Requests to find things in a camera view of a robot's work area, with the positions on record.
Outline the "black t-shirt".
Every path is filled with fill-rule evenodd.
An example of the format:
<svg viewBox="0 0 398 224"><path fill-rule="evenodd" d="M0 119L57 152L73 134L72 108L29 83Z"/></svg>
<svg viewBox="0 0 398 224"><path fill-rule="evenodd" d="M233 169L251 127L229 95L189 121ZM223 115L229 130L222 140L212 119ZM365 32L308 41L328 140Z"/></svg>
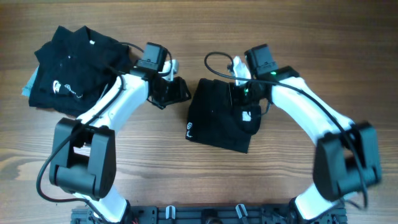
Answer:
<svg viewBox="0 0 398 224"><path fill-rule="evenodd" d="M231 102L233 84L200 79L188 109L185 139L247 153L251 137L261 125L258 103L240 106Z"/></svg>

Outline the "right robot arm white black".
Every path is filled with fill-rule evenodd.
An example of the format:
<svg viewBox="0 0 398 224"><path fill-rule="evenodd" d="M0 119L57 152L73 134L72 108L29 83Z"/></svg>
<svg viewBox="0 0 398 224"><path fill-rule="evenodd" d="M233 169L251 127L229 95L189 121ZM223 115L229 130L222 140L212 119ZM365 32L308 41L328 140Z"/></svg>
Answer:
<svg viewBox="0 0 398 224"><path fill-rule="evenodd" d="M368 207L368 188L382 179L377 132L327 105L290 66L278 67L268 45L231 58L233 100L248 105L266 99L286 112L315 145L312 184L290 201L286 220L311 223L331 216L357 194Z"/></svg>

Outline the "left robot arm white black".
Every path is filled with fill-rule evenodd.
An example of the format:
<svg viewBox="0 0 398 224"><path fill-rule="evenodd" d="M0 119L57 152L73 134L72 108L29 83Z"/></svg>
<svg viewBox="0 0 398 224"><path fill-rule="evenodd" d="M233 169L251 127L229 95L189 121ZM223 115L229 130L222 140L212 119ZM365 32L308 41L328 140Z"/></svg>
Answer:
<svg viewBox="0 0 398 224"><path fill-rule="evenodd" d="M93 223L134 223L131 205L114 186L116 134L141 104L159 109L187 101L191 94L177 76L178 62L165 47L147 43L142 58L129 73L117 72L114 85L91 109L77 119L61 119L53 138L52 153L37 176L36 189L49 202L84 202ZM49 181L71 194L70 199L45 195L41 181Z"/></svg>

